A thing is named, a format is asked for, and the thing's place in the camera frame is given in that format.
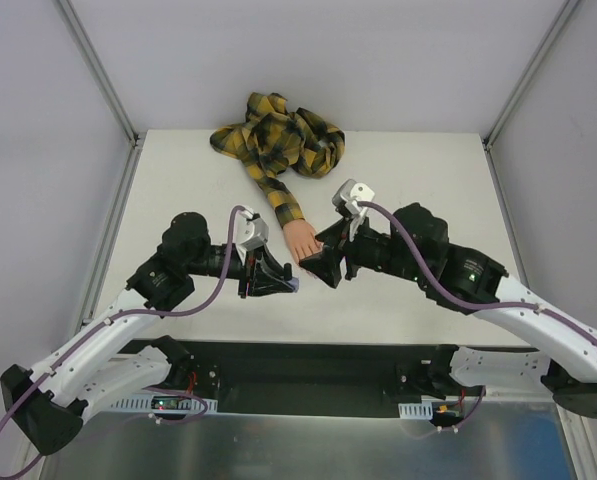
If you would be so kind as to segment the purple nail polish bottle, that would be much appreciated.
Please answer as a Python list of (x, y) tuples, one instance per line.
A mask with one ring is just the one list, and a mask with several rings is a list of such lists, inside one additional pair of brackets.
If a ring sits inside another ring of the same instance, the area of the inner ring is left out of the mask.
[(293, 292), (297, 292), (299, 290), (299, 279), (293, 275), (292, 265), (290, 263), (286, 263), (284, 265), (284, 280), (287, 285), (291, 288)]

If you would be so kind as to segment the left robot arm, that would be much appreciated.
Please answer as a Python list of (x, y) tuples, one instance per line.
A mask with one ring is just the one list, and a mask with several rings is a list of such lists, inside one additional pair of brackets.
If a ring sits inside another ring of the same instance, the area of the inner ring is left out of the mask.
[(151, 386), (182, 387), (191, 356), (169, 336), (114, 367), (107, 363), (159, 320), (183, 316), (178, 307), (194, 293), (196, 276), (220, 283), (233, 279), (241, 298), (297, 292), (291, 265), (272, 256), (267, 239), (265, 221), (245, 207), (232, 209), (222, 245), (212, 244), (201, 214), (175, 216), (155, 253), (97, 318), (32, 367), (14, 364), (3, 372), (0, 385), (10, 418), (48, 456), (122, 397)]

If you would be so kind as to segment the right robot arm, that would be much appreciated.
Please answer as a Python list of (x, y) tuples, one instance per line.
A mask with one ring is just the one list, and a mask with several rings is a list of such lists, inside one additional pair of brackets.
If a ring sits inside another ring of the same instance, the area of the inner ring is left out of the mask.
[(548, 392), (561, 408), (597, 419), (597, 329), (541, 299), (486, 254), (451, 243), (446, 221), (420, 204), (386, 217), (387, 233), (339, 220), (318, 234), (321, 251), (301, 267), (331, 288), (362, 268), (414, 282), (439, 307), (490, 322), (531, 347), (441, 345), (416, 374), (416, 388), (437, 398), (459, 387)]

